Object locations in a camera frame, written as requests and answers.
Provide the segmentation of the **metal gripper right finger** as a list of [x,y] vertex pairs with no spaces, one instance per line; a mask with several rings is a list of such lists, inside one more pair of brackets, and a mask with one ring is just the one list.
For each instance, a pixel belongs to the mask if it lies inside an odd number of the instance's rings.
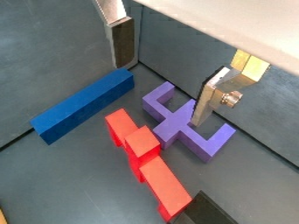
[[249,53],[236,50],[229,63],[230,68],[221,66],[202,82],[197,95],[190,123],[200,126],[218,106],[233,108],[242,94],[238,90],[258,82],[269,63]]

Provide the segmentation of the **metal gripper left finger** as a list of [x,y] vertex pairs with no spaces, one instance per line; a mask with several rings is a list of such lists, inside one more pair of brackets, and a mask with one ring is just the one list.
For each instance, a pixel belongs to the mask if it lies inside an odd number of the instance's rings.
[[126,15],[121,0],[92,0],[105,25],[112,62],[124,67],[134,57],[134,20]]

